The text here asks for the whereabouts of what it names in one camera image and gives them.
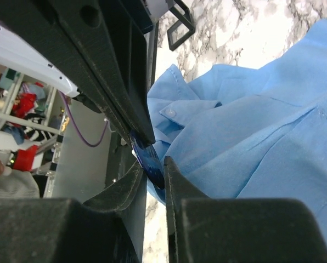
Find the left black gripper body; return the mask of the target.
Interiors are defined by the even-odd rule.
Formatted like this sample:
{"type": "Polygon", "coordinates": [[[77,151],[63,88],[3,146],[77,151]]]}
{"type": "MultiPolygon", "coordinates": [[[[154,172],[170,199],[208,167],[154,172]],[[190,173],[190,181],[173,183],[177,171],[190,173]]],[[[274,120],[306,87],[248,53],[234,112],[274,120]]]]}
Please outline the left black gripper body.
{"type": "Polygon", "coordinates": [[[123,14],[120,22],[123,28],[129,28],[133,34],[143,36],[153,30],[154,23],[164,14],[164,2],[148,1],[119,1],[123,14]]]}

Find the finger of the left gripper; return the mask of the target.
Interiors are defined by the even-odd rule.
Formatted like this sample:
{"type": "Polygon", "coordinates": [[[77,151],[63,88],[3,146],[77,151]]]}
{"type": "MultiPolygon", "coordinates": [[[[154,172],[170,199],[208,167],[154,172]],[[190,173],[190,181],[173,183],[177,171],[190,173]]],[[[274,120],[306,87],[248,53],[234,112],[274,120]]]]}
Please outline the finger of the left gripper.
{"type": "Polygon", "coordinates": [[[72,45],[60,28],[56,2],[0,1],[0,22],[25,40],[69,78],[61,70],[61,66],[70,65],[74,61],[74,56],[71,53],[72,45]]]}
{"type": "Polygon", "coordinates": [[[123,136],[154,132],[146,104],[146,40],[121,26],[119,1],[57,1],[60,28],[74,61],[61,70],[109,117],[123,136]]]}

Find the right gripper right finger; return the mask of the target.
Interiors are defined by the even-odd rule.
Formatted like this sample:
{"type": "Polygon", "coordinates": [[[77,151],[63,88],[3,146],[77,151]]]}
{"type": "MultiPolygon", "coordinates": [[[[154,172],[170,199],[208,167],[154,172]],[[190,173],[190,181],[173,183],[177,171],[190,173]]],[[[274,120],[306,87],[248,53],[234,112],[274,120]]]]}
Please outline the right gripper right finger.
{"type": "Polygon", "coordinates": [[[212,199],[164,160],[170,262],[327,262],[310,210],[295,199],[212,199]]]}

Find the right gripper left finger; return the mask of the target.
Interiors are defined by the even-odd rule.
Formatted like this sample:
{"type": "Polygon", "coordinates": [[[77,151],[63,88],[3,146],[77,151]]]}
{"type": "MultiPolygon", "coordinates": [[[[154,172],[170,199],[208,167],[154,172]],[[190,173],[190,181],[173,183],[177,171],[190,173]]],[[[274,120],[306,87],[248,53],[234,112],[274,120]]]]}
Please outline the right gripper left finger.
{"type": "Polygon", "coordinates": [[[0,262],[141,262],[145,203],[138,163],[83,203],[0,200],[0,262]]]}

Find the blue round brooch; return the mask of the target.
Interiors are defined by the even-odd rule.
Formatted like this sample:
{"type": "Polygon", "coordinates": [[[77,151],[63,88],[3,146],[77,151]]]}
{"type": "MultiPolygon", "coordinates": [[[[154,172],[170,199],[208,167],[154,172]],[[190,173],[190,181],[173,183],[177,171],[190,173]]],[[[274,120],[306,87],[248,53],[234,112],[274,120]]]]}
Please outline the blue round brooch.
{"type": "Polygon", "coordinates": [[[152,145],[145,146],[135,131],[130,132],[131,145],[136,158],[151,183],[158,189],[165,188],[164,170],[152,145]]]}

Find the light blue shirt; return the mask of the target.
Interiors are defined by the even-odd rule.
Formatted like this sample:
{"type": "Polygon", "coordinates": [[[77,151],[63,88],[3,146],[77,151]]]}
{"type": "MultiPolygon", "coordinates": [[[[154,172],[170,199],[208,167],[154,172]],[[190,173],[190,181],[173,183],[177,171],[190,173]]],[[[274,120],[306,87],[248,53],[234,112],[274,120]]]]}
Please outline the light blue shirt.
{"type": "Polygon", "coordinates": [[[169,67],[148,92],[160,159],[212,198],[294,198],[327,244],[327,19],[259,69],[169,67]]]}

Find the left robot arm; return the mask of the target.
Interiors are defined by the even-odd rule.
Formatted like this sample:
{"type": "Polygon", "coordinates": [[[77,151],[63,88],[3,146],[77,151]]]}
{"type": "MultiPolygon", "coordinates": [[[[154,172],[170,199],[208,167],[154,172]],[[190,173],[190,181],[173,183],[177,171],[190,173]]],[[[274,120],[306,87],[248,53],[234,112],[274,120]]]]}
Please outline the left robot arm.
{"type": "Polygon", "coordinates": [[[84,94],[129,140],[154,143],[143,1],[0,1],[0,64],[84,94]]]}

